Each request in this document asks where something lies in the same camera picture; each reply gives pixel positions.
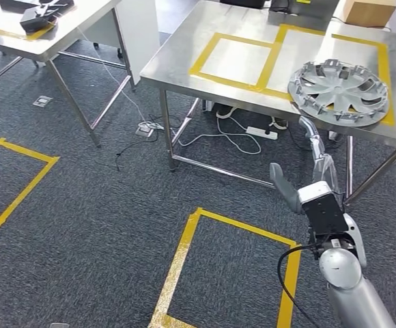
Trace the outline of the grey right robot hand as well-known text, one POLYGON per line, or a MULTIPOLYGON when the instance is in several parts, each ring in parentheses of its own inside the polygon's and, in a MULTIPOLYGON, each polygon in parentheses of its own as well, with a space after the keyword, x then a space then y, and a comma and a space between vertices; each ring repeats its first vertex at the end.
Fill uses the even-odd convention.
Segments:
MULTIPOLYGON (((305 128, 305 137, 311 143, 314 160, 312 182, 326 182, 332 193, 339 194, 340 189, 334 161, 331 155, 326 153, 325 146, 316 126, 304 116, 300 117, 299 123, 305 128)), ((299 192, 284 176, 280 165, 270 163, 270 179, 293 213, 302 215, 304 212, 299 192)))

